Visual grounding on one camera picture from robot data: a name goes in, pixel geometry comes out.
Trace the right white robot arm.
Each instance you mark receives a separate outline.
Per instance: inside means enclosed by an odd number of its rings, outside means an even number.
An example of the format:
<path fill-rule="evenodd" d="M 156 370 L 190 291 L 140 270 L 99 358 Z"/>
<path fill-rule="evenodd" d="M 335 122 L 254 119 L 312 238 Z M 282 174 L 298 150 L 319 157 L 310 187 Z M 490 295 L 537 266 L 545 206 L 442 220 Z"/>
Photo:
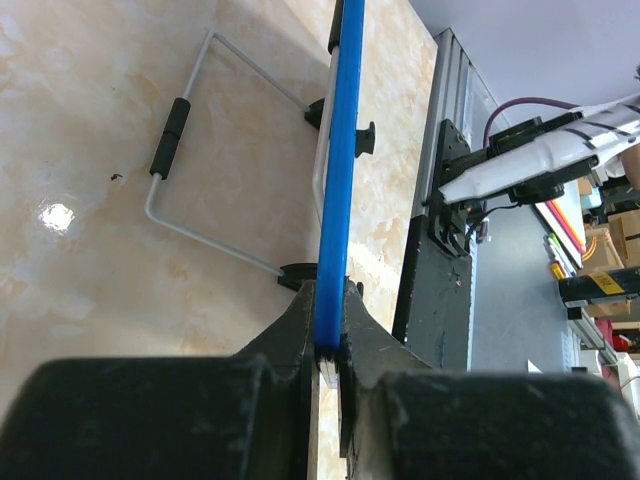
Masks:
<path fill-rule="evenodd" d="M 578 117 L 551 128 L 505 153 L 464 167 L 438 188 L 446 204 L 480 200 L 544 174 L 593 159 L 588 169 L 604 169 L 623 151 L 639 144 L 637 94 L 569 111 Z"/>

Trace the blue framed whiteboard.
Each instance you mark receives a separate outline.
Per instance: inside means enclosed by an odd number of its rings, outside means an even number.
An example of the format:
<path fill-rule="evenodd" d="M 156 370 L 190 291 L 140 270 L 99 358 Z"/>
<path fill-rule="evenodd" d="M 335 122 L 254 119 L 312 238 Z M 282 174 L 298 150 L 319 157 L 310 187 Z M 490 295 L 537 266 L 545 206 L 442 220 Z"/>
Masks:
<path fill-rule="evenodd" d="M 353 191 L 354 162 L 370 154 L 375 145 L 375 128 L 356 127 L 364 40 L 365 4 L 338 1 L 335 4 L 328 42 L 330 74 L 322 106 L 318 144 L 312 175 L 312 190 L 321 226 L 316 273 L 314 343 L 324 351 L 335 351 L 340 344 L 344 318 L 344 289 Z M 159 185 L 169 176 L 191 109 L 189 97 L 213 41 L 218 41 L 245 65 L 287 97 L 303 112 L 302 102 L 273 76 L 251 60 L 222 33 L 206 33 L 182 96 L 174 99 L 150 167 L 152 177 L 144 211 L 153 222 L 192 240 L 220 250 L 278 277 L 282 269 L 233 248 L 212 237 L 173 223 L 153 209 Z"/>

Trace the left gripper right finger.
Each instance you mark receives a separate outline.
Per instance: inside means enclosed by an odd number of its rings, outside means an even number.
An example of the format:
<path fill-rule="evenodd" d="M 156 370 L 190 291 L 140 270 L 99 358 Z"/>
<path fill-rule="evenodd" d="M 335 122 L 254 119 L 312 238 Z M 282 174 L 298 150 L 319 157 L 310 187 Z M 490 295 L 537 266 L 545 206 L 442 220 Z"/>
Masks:
<path fill-rule="evenodd" d="M 588 374 L 434 369 L 344 294 L 340 454 L 352 479 L 635 479 L 639 425 Z"/>

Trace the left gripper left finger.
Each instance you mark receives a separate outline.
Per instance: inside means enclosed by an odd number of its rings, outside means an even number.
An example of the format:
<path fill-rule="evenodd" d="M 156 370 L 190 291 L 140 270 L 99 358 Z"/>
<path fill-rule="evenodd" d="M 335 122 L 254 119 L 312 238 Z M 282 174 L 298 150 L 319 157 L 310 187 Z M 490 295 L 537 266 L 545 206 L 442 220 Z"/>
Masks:
<path fill-rule="evenodd" d="M 5 479 L 312 479 L 315 286 L 222 357 L 68 358 L 38 367 L 1 426 Z"/>

